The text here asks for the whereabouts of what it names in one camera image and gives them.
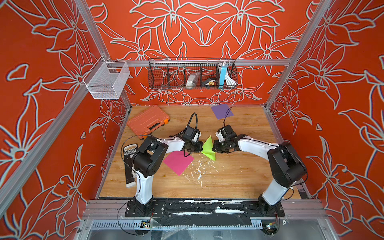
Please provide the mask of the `lime green square paper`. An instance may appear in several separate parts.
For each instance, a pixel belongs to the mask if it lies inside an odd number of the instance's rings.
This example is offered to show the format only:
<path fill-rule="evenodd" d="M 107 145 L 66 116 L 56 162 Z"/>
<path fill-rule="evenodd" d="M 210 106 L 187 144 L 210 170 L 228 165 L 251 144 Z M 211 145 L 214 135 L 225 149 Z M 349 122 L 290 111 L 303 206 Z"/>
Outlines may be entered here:
<path fill-rule="evenodd" d="M 216 161 L 216 153 L 213 151 L 213 140 L 212 136 L 209 136 L 208 139 L 203 144 L 203 150 L 201 153 L 208 157 L 212 161 Z"/>

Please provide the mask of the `magenta square paper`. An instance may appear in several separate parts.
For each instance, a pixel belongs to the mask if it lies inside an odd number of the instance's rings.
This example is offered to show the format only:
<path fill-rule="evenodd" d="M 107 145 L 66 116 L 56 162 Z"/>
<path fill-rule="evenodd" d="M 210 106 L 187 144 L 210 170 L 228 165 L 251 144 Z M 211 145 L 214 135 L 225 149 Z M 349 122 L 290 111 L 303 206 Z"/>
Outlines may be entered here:
<path fill-rule="evenodd" d="M 193 162 L 194 157 L 185 155 L 184 152 L 172 152 L 163 161 L 174 173 L 181 176 L 188 166 Z"/>

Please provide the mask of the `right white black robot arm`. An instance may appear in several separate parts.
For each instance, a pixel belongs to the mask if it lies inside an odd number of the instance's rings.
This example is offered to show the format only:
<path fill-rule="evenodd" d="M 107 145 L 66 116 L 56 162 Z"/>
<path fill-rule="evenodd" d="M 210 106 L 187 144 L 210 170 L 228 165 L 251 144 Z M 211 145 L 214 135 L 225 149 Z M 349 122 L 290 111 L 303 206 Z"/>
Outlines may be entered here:
<path fill-rule="evenodd" d="M 241 151 L 268 160 L 273 176 L 268 188 L 259 196 L 257 211 L 269 216 L 278 209 L 283 196 L 308 171 L 290 143 L 271 144 L 240 135 L 232 140 L 215 140 L 213 151 L 226 153 Z"/>

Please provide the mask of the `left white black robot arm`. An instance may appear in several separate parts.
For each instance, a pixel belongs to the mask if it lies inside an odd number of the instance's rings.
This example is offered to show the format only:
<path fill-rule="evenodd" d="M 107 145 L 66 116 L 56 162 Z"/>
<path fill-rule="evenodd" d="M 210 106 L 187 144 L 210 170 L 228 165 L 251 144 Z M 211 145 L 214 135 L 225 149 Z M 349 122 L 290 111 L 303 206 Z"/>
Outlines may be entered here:
<path fill-rule="evenodd" d="M 159 170 L 166 154 L 185 151 L 200 153 L 203 150 L 202 141 L 183 140 L 179 137 L 158 139 L 148 136 L 138 147 L 133 155 L 132 168 L 138 177 L 138 187 L 133 203 L 135 212 L 143 216 L 152 214 L 153 211 L 153 179 Z"/>

